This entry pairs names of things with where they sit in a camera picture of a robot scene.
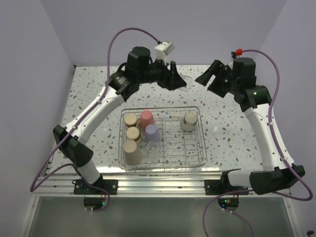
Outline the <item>small clear glass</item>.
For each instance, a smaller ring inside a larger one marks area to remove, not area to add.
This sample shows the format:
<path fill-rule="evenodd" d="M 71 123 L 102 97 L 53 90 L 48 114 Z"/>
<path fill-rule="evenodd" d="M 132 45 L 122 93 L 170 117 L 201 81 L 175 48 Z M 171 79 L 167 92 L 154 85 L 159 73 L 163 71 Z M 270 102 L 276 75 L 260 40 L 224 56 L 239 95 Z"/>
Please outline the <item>small clear glass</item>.
<path fill-rule="evenodd" d="M 192 87 L 192 78 L 187 75 L 181 75 L 181 78 L 185 81 L 186 86 L 182 87 L 182 91 L 189 91 Z"/>

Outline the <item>steel cork-band cup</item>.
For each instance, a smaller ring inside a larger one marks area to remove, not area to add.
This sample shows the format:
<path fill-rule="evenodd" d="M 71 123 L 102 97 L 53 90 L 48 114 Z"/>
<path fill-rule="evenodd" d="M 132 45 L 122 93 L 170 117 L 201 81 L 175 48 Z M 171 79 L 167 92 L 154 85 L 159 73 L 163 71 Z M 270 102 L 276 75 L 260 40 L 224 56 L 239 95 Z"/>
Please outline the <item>steel cork-band cup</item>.
<path fill-rule="evenodd" d="M 130 127 L 139 128 L 140 121 L 134 113 L 128 113 L 124 116 L 124 124 L 126 129 L 129 129 Z"/>
<path fill-rule="evenodd" d="M 182 129 L 185 132 L 192 132 L 196 127 L 197 121 L 198 121 L 198 117 L 196 113 L 193 113 L 193 112 L 185 113 L 182 123 L 181 123 Z"/>

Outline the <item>coral red plastic cup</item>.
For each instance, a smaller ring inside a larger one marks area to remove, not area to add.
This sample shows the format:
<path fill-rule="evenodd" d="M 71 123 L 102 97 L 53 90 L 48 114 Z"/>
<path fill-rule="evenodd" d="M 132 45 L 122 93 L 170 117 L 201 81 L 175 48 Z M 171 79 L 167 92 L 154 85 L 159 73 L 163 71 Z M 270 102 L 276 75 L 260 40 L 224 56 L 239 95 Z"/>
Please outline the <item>coral red plastic cup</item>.
<path fill-rule="evenodd" d="M 144 110 L 140 115 L 140 126 L 145 130 L 149 124 L 155 124 L 154 116 L 149 110 Z"/>

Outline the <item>purple plastic cup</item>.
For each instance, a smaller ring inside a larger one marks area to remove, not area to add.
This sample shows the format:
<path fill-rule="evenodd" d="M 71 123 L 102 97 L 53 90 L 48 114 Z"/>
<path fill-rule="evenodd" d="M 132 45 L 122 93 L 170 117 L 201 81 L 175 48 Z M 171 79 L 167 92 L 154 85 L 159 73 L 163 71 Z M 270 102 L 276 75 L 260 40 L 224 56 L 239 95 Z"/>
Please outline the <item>purple plastic cup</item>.
<path fill-rule="evenodd" d="M 149 124 L 145 128 L 145 140 L 146 143 L 155 142 L 157 144 L 160 143 L 161 137 L 159 128 L 155 124 Z"/>

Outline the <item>steel cup with cork band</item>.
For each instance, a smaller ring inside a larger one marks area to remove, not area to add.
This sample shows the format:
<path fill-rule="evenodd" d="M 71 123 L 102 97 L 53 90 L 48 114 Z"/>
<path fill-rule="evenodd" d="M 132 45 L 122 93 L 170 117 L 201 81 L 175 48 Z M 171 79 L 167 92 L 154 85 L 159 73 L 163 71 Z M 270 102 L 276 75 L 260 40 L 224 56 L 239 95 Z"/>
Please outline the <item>steel cup with cork band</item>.
<path fill-rule="evenodd" d="M 126 130 L 126 137 L 128 140 L 134 141 L 137 145 L 140 145 L 142 143 L 141 132 L 135 126 L 131 126 Z"/>

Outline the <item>large clear glass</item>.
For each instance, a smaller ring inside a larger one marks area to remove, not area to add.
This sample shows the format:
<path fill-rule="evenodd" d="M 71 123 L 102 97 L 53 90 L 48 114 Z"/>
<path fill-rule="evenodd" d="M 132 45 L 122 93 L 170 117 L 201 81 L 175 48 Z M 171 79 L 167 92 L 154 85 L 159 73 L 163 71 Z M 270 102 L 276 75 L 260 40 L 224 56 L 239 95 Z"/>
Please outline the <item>large clear glass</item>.
<path fill-rule="evenodd" d="M 160 159 L 162 154 L 162 146 L 159 142 L 149 141 L 146 144 L 146 156 L 149 159 Z"/>

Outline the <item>tall beige cup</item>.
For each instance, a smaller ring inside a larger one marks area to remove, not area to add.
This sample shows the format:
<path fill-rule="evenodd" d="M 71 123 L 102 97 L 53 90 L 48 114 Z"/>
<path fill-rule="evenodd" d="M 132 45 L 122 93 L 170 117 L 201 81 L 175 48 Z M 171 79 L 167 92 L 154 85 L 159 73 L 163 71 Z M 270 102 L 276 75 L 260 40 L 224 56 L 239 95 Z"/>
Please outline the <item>tall beige cup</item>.
<path fill-rule="evenodd" d="M 142 160 L 141 150 L 133 140 L 125 141 L 123 144 L 123 153 L 128 165 L 138 165 Z"/>

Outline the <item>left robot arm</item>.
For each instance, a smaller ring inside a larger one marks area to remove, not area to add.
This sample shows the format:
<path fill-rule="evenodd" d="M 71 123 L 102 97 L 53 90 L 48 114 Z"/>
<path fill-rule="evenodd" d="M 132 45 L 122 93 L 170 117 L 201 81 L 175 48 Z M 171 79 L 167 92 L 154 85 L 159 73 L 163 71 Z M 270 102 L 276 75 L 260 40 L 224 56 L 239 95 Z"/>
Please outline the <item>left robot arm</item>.
<path fill-rule="evenodd" d="M 128 54 L 127 61 L 110 75 L 96 98 L 72 122 L 53 129 L 58 149 L 70 159 L 80 175 L 86 180 L 85 188 L 92 194 L 102 190 L 101 174 L 92 161 L 93 151 L 86 146 L 92 133 L 106 117 L 139 90 L 140 85 L 157 83 L 161 88 L 173 91 L 187 84 L 177 72 L 174 61 L 167 62 L 173 50 L 170 42 L 155 47 L 156 60 L 152 61 L 150 50 L 137 46 Z"/>

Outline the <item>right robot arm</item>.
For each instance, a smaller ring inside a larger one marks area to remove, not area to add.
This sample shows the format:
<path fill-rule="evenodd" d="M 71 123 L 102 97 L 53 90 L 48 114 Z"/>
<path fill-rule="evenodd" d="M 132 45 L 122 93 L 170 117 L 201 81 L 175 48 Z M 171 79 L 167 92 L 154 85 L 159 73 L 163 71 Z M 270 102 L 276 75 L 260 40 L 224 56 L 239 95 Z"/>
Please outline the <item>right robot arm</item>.
<path fill-rule="evenodd" d="M 269 112 L 272 99 L 268 89 L 256 83 L 256 63 L 240 57 L 232 65 L 215 60 L 196 82 L 220 97 L 230 93 L 248 119 L 258 143 L 262 158 L 261 171 L 233 169 L 224 171 L 220 178 L 222 192 L 251 188 L 262 195 L 289 189 L 299 177 L 305 175 L 304 167 L 296 165 L 288 154 L 273 113 Z"/>

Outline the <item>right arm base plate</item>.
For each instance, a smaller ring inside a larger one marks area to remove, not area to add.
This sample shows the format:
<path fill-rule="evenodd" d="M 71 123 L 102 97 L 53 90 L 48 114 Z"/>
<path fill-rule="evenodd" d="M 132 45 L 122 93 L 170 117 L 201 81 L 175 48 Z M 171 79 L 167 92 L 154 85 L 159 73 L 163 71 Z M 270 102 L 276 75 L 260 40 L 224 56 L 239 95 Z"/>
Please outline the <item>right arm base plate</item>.
<path fill-rule="evenodd" d="M 224 185 L 220 180 L 204 180 L 204 190 L 206 195 L 221 195 L 228 192 L 245 191 L 240 193 L 249 194 L 249 189 L 241 186 Z"/>

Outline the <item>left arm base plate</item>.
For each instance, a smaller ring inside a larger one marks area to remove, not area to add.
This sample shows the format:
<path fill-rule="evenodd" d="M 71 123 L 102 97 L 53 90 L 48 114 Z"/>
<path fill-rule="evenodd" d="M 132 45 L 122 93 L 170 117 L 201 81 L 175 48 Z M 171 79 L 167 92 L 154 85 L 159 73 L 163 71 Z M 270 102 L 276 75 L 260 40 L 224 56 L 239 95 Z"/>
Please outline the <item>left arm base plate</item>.
<path fill-rule="evenodd" d="M 118 190 L 118 180 L 115 179 L 102 180 L 100 187 L 86 184 L 82 179 L 73 180 L 72 184 L 75 195 L 104 195 L 106 192 L 116 195 Z"/>

